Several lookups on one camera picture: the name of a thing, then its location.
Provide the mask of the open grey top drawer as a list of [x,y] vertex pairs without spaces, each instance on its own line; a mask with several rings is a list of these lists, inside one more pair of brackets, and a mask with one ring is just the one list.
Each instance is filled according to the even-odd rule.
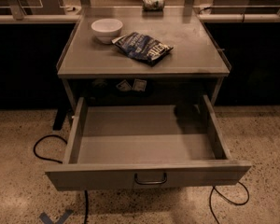
[[[250,169],[232,157],[208,97],[196,104],[89,106],[79,99],[63,162],[46,174],[59,191],[236,184]],[[141,180],[162,185],[141,186]]]

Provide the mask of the white label tag right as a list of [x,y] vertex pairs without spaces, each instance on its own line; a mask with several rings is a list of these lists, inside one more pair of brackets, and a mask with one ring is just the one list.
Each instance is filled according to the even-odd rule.
[[145,91],[147,86],[147,82],[142,79],[136,79],[133,83],[134,91]]

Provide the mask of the white label tag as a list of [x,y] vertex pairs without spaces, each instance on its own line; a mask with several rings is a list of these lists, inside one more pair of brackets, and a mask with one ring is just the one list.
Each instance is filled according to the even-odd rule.
[[142,79],[136,79],[133,83],[134,91],[145,91],[147,86],[147,82]]
[[126,79],[124,79],[117,85],[117,89],[123,92],[131,91],[132,86],[129,84],[129,82]]

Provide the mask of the white label tag left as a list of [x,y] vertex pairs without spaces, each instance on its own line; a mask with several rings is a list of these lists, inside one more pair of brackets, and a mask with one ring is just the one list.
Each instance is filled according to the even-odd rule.
[[129,82],[126,79],[124,79],[117,85],[117,89],[123,92],[131,91],[132,86],[129,84]]

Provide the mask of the blue chip bag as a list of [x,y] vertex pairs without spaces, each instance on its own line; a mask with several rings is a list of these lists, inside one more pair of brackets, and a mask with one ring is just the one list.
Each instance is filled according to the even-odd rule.
[[112,40],[112,44],[128,58],[146,63],[149,66],[154,66],[173,49],[150,35],[137,32],[115,38]]

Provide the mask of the grey metal cabinet table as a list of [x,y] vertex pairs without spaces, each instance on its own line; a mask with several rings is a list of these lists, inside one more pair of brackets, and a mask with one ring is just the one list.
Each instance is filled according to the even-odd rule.
[[[118,19],[123,28],[105,45],[93,33],[100,19]],[[89,7],[84,10],[58,70],[59,78],[213,78],[212,101],[230,72],[198,17],[188,7],[145,12],[140,7]]]

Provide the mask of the white ceramic bowl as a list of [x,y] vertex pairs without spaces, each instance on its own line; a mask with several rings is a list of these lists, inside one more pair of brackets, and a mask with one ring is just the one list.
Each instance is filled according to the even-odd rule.
[[117,19],[100,19],[91,24],[93,35],[104,44],[111,44],[119,37],[123,23]]

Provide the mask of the crumpled white green snack bag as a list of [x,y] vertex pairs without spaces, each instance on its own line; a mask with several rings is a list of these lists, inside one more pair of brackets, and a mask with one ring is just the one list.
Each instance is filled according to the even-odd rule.
[[165,0],[142,0],[143,10],[163,10]]

